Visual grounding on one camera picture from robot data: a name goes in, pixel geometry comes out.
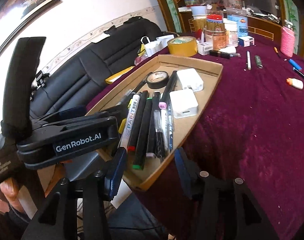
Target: blue gripper pad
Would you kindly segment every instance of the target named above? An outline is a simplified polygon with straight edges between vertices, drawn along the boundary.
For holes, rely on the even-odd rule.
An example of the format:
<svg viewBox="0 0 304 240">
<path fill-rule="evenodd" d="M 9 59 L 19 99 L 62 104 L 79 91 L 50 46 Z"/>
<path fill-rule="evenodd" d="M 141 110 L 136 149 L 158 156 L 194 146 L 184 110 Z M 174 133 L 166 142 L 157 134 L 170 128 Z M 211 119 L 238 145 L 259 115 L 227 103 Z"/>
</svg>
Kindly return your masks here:
<svg viewBox="0 0 304 240">
<path fill-rule="evenodd" d="M 183 160 L 183 156 L 186 157 L 186 153 L 183 150 L 182 147 L 177 148 L 174 152 L 174 159 L 175 159 L 175 165 L 179 173 L 180 181 L 181 181 L 181 187 L 183 189 L 184 194 L 189 198 L 192 199 L 192 178 L 188 172 L 188 169 L 186 167 L 186 163 Z"/>
<path fill-rule="evenodd" d="M 105 175 L 104 187 L 105 195 L 110 198 L 110 201 L 114 199 L 121 184 L 123 172 L 126 168 L 127 152 L 124 147 L 117 149 L 114 158 L 111 160 L 111 165 Z"/>
</svg>

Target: sofa cushion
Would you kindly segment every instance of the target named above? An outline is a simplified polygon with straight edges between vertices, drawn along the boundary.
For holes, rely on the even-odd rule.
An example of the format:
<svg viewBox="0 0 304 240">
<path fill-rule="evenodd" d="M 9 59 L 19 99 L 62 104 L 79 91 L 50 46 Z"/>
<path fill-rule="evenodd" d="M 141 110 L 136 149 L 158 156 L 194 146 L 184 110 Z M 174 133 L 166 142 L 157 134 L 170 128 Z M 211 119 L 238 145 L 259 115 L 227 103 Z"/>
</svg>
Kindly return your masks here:
<svg viewBox="0 0 304 240">
<path fill-rule="evenodd" d="M 155 41 L 162 32 L 155 23 L 133 17 L 110 35 L 89 44 L 46 80 L 46 87 L 39 88 L 30 103 L 32 119 L 87 105 L 107 86 L 105 79 L 134 65 L 143 36 Z"/>
</svg>

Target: glue bottle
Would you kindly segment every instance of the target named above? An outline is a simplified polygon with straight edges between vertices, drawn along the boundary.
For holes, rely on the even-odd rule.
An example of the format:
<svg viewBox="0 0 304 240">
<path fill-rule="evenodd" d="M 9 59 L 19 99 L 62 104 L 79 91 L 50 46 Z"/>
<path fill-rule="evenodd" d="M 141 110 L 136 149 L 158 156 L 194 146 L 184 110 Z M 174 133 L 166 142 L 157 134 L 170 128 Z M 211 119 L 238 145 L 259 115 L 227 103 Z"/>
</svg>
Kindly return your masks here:
<svg viewBox="0 0 304 240">
<path fill-rule="evenodd" d="M 296 78 L 288 78 L 286 82 L 297 89 L 303 89 L 303 82 L 301 80 L 298 80 Z"/>
</svg>

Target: yellow packing tape roll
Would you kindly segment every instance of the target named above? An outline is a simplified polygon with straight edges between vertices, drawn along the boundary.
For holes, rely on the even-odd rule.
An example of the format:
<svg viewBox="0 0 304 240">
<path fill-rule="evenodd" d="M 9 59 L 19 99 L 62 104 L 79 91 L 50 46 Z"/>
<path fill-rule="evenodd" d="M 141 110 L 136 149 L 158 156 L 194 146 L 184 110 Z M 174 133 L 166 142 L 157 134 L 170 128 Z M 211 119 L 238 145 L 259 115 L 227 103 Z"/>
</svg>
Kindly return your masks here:
<svg viewBox="0 0 304 240">
<path fill-rule="evenodd" d="M 197 53 L 196 38 L 190 36 L 169 40 L 168 47 L 172 55 L 191 57 Z"/>
</svg>

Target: framed painting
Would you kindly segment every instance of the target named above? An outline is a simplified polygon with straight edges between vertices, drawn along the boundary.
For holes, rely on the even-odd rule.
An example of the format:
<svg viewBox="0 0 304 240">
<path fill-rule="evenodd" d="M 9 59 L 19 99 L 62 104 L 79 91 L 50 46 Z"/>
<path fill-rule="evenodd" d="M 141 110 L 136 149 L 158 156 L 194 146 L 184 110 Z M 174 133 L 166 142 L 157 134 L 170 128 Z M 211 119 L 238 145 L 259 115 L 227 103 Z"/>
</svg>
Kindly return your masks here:
<svg viewBox="0 0 304 240">
<path fill-rule="evenodd" d="M 0 55 L 35 17 L 60 0 L 0 0 Z"/>
</svg>

